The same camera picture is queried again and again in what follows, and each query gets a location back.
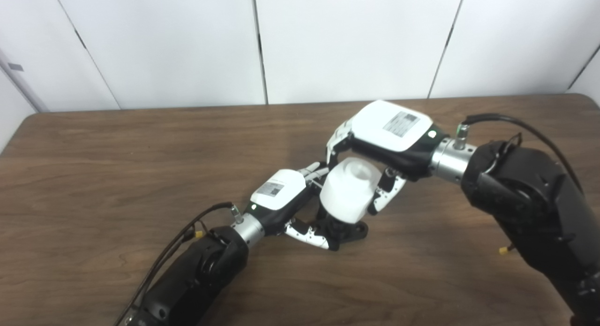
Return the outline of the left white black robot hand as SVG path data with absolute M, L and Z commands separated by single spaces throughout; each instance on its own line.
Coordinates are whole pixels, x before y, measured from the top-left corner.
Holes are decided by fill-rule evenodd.
M 285 234 L 321 249 L 339 250 L 339 242 L 319 235 L 317 227 L 295 218 L 316 196 L 328 173 L 326 164 L 319 162 L 299 170 L 278 170 L 251 194 L 234 230 L 250 248 L 264 237 Z

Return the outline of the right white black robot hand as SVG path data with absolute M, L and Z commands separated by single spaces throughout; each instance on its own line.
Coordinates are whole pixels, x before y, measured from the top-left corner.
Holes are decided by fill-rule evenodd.
M 334 168 L 339 154 L 348 150 L 384 164 L 367 206 L 370 215 L 377 215 L 407 181 L 433 175 L 433 155 L 447 137 L 426 114 L 377 100 L 334 131 L 326 145 L 326 164 Z

